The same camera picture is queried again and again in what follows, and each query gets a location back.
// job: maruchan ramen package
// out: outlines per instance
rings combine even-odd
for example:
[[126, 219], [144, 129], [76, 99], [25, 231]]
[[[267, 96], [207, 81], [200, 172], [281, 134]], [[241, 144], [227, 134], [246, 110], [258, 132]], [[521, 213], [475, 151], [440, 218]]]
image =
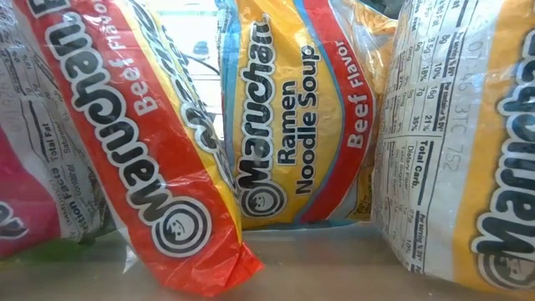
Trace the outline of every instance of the maruchan ramen package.
[[411, 271], [493, 292], [535, 288], [534, 5], [405, 2], [374, 219]]
[[137, 0], [14, 4], [117, 227], [149, 270], [166, 287], [205, 296], [255, 273], [227, 157], [155, 15]]
[[373, 83], [385, 80], [372, 68], [385, 68], [378, 56], [391, 52], [395, 22], [352, 1], [217, 5], [225, 141], [243, 226], [367, 218], [382, 90]]
[[44, 54], [7, 1], [0, 59], [0, 258], [79, 242], [107, 220], [104, 195]]

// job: store shelf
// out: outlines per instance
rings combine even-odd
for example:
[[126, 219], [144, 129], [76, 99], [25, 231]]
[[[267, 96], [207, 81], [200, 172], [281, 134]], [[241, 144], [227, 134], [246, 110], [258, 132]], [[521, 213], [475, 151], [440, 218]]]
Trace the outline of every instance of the store shelf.
[[[416, 275], [397, 261], [367, 223], [330, 229], [248, 232], [266, 268], [216, 300], [504, 300], [454, 283]], [[0, 271], [2, 301], [198, 300], [162, 288], [141, 264], [125, 269], [118, 234], [99, 239], [68, 263]]]

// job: blue border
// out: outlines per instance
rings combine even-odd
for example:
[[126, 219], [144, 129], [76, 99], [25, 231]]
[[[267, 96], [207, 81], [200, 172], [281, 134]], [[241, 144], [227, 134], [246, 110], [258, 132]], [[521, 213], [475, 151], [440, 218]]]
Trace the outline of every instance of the blue border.
[[321, 185], [319, 186], [318, 190], [308, 199], [307, 203], [299, 210], [298, 214], [293, 219], [294, 222], [299, 222], [301, 217], [310, 209], [312, 204], [316, 201], [316, 197], [318, 197], [318, 194], [325, 188], [327, 185], [327, 182], [329, 181], [329, 178], [331, 177], [331, 174], [333, 173], [334, 165], [336, 165], [336, 162], [339, 159], [340, 156], [340, 149], [342, 148], [342, 140], [344, 139], [344, 125], [345, 125], [345, 106], [344, 106], [344, 100], [342, 99], [342, 92], [340, 91], [340, 87], [338, 85], [338, 80], [336, 79], [336, 73], [333, 70], [333, 66], [330, 63], [329, 56], [327, 56], [327, 53], [325, 52], [324, 46], [321, 44], [321, 41], [318, 38], [318, 35], [316, 34], [316, 31], [314, 30], [314, 27], [312, 25], [312, 22], [310, 21], [310, 18], [308, 17], [308, 13], [306, 9], [304, 8], [303, 4], [304, 0], [293, 0], [293, 4], [297, 8], [299, 15], [301, 15], [301, 19], [303, 20], [304, 24], [307, 27], [308, 33], [316, 43], [316, 46], [319, 49], [319, 52], [323, 56], [323, 59], [325, 60], [325, 63], [327, 64], [327, 67], [329, 68], [329, 72], [331, 73], [331, 78], [333, 79], [334, 86], [336, 87], [336, 92], [338, 93], [338, 98], [340, 101], [340, 104], [342, 105], [342, 135], [340, 136], [340, 142], [338, 144], [338, 148], [336, 150], [336, 156], [334, 157], [333, 163], [331, 163], [331, 166], [329, 167], [329, 170], [327, 171], [326, 177], [322, 180]]
[[225, 111], [223, 113], [223, 134], [225, 149], [229, 158], [230, 167], [235, 166], [233, 130], [234, 130], [234, 104], [236, 103], [236, 81], [238, 80], [237, 64], [240, 56], [240, 40], [242, 28], [238, 18], [238, 9], [234, 0], [215, 0], [217, 8], [228, 9], [230, 12], [227, 31], [223, 35], [224, 44], [221, 50], [220, 66]]

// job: plastic wrapper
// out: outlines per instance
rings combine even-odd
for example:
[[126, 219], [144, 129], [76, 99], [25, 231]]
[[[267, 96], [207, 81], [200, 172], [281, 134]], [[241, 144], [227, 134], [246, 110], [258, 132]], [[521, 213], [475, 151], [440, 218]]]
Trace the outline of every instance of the plastic wrapper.
[[137, 0], [14, 2], [50, 66], [115, 223], [166, 287], [206, 296], [254, 274], [227, 157], [181, 53]]
[[374, 68], [385, 68], [378, 54], [391, 47], [395, 21], [351, 1], [217, 5], [243, 226], [369, 218], [374, 91], [385, 85]]
[[374, 219], [411, 271], [533, 299], [531, 0], [405, 1]]
[[108, 220], [87, 153], [31, 30], [0, 2], [0, 258]]

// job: orange plastic wrapper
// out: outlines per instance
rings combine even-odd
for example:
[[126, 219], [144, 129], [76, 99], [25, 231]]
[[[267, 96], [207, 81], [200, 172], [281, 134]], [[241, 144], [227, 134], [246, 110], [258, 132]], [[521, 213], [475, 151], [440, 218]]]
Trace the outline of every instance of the orange plastic wrapper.
[[184, 59], [136, 0], [17, 0], [117, 227], [166, 287], [213, 296], [262, 265]]

